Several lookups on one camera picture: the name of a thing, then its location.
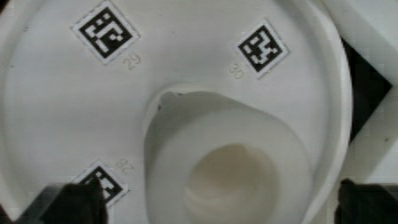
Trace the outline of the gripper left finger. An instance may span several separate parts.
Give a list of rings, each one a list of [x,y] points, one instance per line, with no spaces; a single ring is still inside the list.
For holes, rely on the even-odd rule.
[[[17,224],[109,224],[100,183],[51,184],[15,221]]]

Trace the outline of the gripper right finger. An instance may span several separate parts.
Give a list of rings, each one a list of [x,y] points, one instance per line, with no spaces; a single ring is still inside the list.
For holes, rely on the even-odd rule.
[[[342,181],[335,224],[398,224],[398,184]]]

